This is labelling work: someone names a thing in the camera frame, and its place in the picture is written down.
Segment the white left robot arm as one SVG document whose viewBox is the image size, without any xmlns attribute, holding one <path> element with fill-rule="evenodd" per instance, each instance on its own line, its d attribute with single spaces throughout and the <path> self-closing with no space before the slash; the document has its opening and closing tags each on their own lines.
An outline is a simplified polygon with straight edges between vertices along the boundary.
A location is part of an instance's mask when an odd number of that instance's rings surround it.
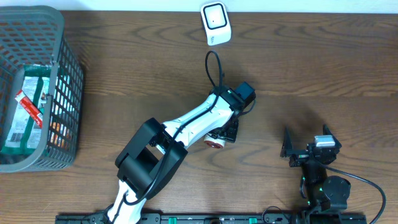
<svg viewBox="0 0 398 224">
<path fill-rule="evenodd" d="M 185 115 L 163 123 L 148 119 L 115 160 L 119 190 L 104 214 L 107 223 L 138 223 L 145 202 L 171 180 L 198 140 L 222 149 L 234 143 L 240 116 L 254 106 L 255 90 L 243 82 L 237 88 L 216 86 L 208 98 Z"/>
</svg>

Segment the grey plastic basket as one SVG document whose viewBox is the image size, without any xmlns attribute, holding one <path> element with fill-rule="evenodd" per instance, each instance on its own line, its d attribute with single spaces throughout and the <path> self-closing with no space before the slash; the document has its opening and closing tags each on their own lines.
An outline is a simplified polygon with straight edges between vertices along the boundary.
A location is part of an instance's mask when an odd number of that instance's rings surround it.
<svg viewBox="0 0 398 224">
<path fill-rule="evenodd" d="M 39 146 L 24 159 L 1 154 L 1 172 L 60 170 L 73 164 L 83 100 L 84 73 L 63 34 L 61 13 L 49 6 L 1 8 L 1 128 L 11 126 L 25 65 L 51 68 L 49 102 L 44 105 L 44 133 Z"/>
</svg>

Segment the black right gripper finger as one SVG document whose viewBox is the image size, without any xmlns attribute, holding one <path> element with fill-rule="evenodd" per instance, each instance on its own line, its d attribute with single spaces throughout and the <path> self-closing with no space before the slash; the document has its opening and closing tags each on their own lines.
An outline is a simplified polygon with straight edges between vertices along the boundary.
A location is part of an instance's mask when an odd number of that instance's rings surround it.
<svg viewBox="0 0 398 224">
<path fill-rule="evenodd" d="M 323 135 L 333 135 L 326 124 L 323 125 Z"/>
<path fill-rule="evenodd" d="M 308 157 L 308 151 L 301 149 L 294 149 L 292 139 L 290 137 L 290 133 L 288 128 L 284 129 L 284 140 L 282 143 L 282 149 L 280 152 L 280 157 L 291 157 L 295 156 L 297 158 L 305 158 Z"/>
</svg>

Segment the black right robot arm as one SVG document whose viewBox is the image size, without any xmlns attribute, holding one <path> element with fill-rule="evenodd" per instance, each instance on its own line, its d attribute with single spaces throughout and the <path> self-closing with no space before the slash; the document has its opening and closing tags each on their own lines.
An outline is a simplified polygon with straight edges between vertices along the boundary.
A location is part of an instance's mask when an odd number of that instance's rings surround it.
<svg viewBox="0 0 398 224">
<path fill-rule="evenodd" d="M 327 125 L 323 125 L 323 134 L 315 136 L 306 149 L 295 149 L 289 130 L 285 130 L 280 157 L 288 157 L 290 167 L 302 169 L 300 193 L 317 212 L 340 212 L 348 207 L 350 182 L 340 176 L 329 176 L 326 171 L 340 148 L 341 143 Z"/>
</svg>

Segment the red white snack stick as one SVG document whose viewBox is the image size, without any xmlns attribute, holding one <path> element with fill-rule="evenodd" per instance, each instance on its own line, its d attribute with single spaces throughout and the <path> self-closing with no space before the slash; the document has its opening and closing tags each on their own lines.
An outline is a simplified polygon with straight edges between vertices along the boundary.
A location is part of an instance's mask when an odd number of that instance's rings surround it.
<svg viewBox="0 0 398 224">
<path fill-rule="evenodd" d="M 43 114 L 33 104 L 30 98 L 22 91 L 16 93 L 15 100 L 28 112 L 30 117 L 35 121 L 39 128 L 43 126 Z"/>
</svg>

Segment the black mounting rail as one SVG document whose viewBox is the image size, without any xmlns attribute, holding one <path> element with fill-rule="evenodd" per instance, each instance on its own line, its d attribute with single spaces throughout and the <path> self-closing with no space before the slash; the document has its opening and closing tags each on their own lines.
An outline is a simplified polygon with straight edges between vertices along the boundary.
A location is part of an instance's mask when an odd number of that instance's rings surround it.
<svg viewBox="0 0 398 224">
<path fill-rule="evenodd" d="M 261 215 L 161 215 L 159 213 L 143 213 L 139 224 L 261 224 L 261 223 L 342 223 L 342 224 L 363 224 L 366 223 L 364 215 L 330 215 L 313 214 L 307 219 L 298 215 L 283 215 L 281 213 L 267 213 Z"/>
</svg>

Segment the white barcode scanner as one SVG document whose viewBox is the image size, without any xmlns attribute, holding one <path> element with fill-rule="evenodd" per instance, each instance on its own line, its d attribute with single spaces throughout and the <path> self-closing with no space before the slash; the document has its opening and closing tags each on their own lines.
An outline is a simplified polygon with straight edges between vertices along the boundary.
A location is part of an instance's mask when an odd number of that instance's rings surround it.
<svg viewBox="0 0 398 224">
<path fill-rule="evenodd" d="M 232 36 L 226 6 L 220 2 L 204 4 L 200 10 L 209 46 L 229 42 Z"/>
</svg>

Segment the green lid spice jar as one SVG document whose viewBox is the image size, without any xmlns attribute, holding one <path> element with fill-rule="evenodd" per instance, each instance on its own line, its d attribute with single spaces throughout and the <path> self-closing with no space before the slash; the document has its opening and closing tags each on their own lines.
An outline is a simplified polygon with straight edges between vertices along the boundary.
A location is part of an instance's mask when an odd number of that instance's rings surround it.
<svg viewBox="0 0 398 224">
<path fill-rule="evenodd" d="M 226 141 L 222 139 L 215 139 L 206 134 L 204 137 L 204 143 L 212 148 L 222 149 L 224 148 Z"/>
</svg>

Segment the green white snack bag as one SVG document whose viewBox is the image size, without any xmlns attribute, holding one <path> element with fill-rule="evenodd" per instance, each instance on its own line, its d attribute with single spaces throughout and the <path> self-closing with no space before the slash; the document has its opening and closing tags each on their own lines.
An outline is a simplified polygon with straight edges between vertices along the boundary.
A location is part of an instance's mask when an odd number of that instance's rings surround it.
<svg viewBox="0 0 398 224">
<path fill-rule="evenodd" d="M 51 68 L 47 66 L 26 65 L 24 67 L 22 91 L 42 114 L 45 112 L 44 105 L 47 103 L 50 74 Z M 41 132 L 42 129 L 30 114 L 21 104 L 18 104 L 1 153 L 12 156 L 32 154 L 40 142 Z"/>
</svg>

